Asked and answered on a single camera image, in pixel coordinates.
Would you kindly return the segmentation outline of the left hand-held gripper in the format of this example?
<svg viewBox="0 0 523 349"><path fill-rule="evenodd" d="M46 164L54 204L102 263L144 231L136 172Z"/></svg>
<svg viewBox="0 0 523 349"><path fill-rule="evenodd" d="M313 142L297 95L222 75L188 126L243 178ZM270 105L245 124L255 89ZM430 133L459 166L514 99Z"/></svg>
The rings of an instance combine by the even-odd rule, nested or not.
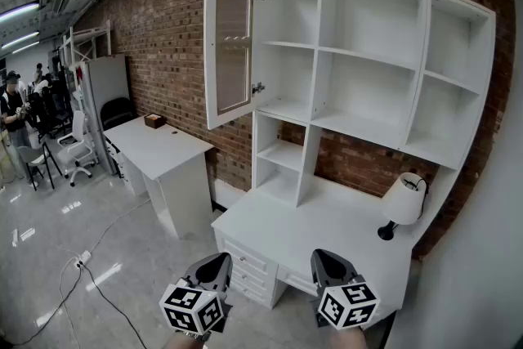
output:
<svg viewBox="0 0 523 349"><path fill-rule="evenodd" d="M229 253L216 253L191 265L184 279L167 286L159 301L167 326L198 334L222 333L232 306L220 293L230 287L232 267Z"/></svg>

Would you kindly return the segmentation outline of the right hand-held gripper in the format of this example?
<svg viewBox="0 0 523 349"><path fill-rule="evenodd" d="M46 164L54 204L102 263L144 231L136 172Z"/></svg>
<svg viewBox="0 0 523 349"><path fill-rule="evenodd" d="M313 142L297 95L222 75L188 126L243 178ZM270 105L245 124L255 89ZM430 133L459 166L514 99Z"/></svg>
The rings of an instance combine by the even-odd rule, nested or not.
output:
<svg viewBox="0 0 523 349"><path fill-rule="evenodd" d="M318 248L311 255L311 270L316 284L349 281L342 285L318 287L318 297L312 306L319 328L363 328L372 322L381 300L373 286L362 275L357 275L351 262Z"/></svg>

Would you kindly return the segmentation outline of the white shelf desk unit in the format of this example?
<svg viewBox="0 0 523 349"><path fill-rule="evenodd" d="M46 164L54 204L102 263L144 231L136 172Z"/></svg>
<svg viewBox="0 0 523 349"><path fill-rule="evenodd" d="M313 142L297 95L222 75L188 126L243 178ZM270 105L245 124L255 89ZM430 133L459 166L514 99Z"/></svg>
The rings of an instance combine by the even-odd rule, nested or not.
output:
<svg viewBox="0 0 523 349"><path fill-rule="evenodd" d="M471 0L254 0L253 189L292 206L326 133L436 167L432 220L476 134L496 16Z"/></svg>

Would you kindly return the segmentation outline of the white glass cabinet door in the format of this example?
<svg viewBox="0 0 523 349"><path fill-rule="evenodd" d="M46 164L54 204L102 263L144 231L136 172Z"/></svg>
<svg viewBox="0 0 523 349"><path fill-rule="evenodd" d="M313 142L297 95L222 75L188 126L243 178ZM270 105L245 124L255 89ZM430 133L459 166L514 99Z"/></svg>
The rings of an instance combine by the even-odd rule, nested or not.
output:
<svg viewBox="0 0 523 349"><path fill-rule="evenodd" d="M253 110L253 21L254 0L203 0L203 67L209 130Z"/></svg>

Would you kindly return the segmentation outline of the person's right forearm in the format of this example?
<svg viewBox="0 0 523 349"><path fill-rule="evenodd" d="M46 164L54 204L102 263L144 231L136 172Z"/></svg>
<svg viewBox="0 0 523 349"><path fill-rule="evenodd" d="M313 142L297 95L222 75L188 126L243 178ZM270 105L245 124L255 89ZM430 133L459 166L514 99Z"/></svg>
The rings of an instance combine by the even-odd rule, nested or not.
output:
<svg viewBox="0 0 523 349"><path fill-rule="evenodd" d="M334 330L329 337L329 349L369 349L361 328Z"/></svg>

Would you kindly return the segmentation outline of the white desk with drawers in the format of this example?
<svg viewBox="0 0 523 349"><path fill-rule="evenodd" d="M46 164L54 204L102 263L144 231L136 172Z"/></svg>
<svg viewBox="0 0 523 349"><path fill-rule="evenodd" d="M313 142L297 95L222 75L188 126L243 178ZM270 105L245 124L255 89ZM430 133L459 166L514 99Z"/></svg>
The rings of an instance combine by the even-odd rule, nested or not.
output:
<svg viewBox="0 0 523 349"><path fill-rule="evenodd" d="M273 308L290 286L277 278L278 267L312 278L311 255L321 248L352 263L375 289L381 303L376 320L402 308L414 244L431 213L434 186L428 186L421 217L410 226L397 226L389 241L378 237L388 220L381 199L345 186L315 179L301 205L294 207L262 187L250 190L212 224L217 247L226 237L270 259L272 289L262 292L232 275L232 281L264 293Z"/></svg>

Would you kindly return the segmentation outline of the white baseboard panel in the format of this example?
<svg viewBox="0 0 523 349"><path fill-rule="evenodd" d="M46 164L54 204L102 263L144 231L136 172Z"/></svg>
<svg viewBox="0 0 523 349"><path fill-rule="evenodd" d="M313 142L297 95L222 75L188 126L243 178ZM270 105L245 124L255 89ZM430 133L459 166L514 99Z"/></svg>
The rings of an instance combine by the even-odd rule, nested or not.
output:
<svg viewBox="0 0 523 349"><path fill-rule="evenodd" d="M225 212L242 198L246 191L236 188L221 179L213 179L209 182L212 210Z"/></svg>

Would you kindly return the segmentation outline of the small plain white table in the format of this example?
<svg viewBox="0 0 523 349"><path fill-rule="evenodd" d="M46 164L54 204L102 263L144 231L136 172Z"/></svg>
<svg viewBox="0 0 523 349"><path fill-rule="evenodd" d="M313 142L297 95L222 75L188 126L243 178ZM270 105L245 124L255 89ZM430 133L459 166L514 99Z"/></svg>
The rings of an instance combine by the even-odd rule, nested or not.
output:
<svg viewBox="0 0 523 349"><path fill-rule="evenodd" d="M104 136L141 170L154 211L172 235L183 239L210 229L205 153L212 145L168 124L149 128L142 117L111 128Z"/></svg>

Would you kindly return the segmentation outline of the black folding chair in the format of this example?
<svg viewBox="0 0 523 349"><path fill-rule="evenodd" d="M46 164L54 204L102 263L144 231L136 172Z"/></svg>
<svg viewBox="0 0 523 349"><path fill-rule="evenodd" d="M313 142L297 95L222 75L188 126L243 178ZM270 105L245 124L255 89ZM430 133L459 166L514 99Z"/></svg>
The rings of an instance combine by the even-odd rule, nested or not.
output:
<svg viewBox="0 0 523 349"><path fill-rule="evenodd" d="M101 108L101 125L104 131L129 122L135 117L134 105L126 97L108 101Z"/></svg>

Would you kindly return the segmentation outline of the grey chair with black legs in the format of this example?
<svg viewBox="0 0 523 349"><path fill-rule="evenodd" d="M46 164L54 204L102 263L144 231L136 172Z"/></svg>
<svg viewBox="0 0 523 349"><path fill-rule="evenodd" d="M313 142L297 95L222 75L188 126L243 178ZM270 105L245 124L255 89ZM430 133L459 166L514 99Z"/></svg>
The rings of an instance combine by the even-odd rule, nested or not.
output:
<svg viewBox="0 0 523 349"><path fill-rule="evenodd" d="M63 176L63 173L60 170L60 167L57 164L54 155L51 152L47 143L43 142L41 146L37 149L34 149L29 146L21 146L17 148L17 151L23 166L28 170L29 180L33 189L38 189L38 181L36 176L39 176L42 180L44 179L44 173L42 172L42 170L45 170L48 176L48 180L51 183L51 188L55 189L49 164L53 163L56 171L59 173L61 177Z"/></svg>

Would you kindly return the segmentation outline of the grey partition panel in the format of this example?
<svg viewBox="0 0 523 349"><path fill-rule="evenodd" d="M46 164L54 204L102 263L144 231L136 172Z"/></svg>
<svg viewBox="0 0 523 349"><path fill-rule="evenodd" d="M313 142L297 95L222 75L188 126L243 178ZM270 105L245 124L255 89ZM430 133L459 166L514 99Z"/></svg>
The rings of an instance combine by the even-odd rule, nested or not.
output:
<svg viewBox="0 0 523 349"><path fill-rule="evenodd" d="M117 171L106 149L101 108L115 98L126 97L131 100L126 59L123 55L104 56L82 63L82 69L83 80L80 87L89 132L101 166L108 174L113 175Z"/></svg>

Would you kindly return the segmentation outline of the black office chair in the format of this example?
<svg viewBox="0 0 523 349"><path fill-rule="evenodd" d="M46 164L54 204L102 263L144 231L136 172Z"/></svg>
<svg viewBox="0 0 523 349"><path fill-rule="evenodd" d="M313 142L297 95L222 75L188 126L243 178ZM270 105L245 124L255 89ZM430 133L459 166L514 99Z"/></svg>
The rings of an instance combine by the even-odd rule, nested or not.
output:
<svg viewBox="0 0 523 349"><path fill-rule="evenodd" d="M49 87L43 88L40 93L30 93L29 106L39 143L45 136L54 139L57 133L65 132L72 126L73 115L65 98Z"/></svg>

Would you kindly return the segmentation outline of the white metal rack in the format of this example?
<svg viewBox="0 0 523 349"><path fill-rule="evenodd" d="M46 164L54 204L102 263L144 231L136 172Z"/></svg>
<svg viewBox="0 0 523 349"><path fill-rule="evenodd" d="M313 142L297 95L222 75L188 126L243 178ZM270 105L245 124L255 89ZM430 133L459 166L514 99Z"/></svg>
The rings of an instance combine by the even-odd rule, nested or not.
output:
<svg viewBox="0 0 523 349"><path fill-rule="evenodd" d="M102 26L74 30L69 27L69 32L61 39L58 48L60 63L65 72L65 82L69 93L69 103L72 111L83 110L83 96L80 87L80 76L78 69L82 69L82 63L97 58L97 39L105 38L107 53L112 54L111 45L111 22L107 20Z"/></svg>

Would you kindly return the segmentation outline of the fluorescent ceiling light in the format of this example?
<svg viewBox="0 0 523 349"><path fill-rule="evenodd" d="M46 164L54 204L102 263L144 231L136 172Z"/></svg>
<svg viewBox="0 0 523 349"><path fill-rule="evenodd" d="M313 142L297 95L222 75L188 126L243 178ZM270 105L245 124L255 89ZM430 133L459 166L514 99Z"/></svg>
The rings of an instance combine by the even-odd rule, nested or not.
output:
<svg viewBox="0 0 523 349"><path fill-rule="evenodd" d="M15 8L12 8L11 10L4 11L0 13L0 24L7 22L9 20L13 20L17 18L18 16L22 16L23 14L36 11L40 8L39 2L29 2L25 5L18 6Z"/></svg>
<svg viewBox="0 0 523 349"><path fill-rule="evenodd" d="M26 34L26 35L24 35L22 37L19 37L19 38L15 39L15 40L12 40L12 41L10 41L8 43L4 43L1 46L1 49L2 50L9 49L9 48L11 48L11 47L13 47L15 45L18 45L18 44L20 44L22 42L28 41L28 40L33 39L33 38L37 38L38 36L39 36L39 32L38 31L34 31L32 33L29 33L29 34Z"/></svg>

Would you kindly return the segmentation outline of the white drawer pedestal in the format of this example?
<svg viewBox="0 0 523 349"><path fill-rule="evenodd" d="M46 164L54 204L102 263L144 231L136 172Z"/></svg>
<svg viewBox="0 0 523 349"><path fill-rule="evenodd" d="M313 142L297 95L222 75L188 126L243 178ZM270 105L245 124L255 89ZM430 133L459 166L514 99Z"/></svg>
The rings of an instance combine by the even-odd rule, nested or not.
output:
<svg viewBox="0 0 523 349"><path fill-rule="evenodd" d="M125 186L136 196L147 192L141 170L109 139L105 138L106 149L114 162L117 174Z"/></svg>

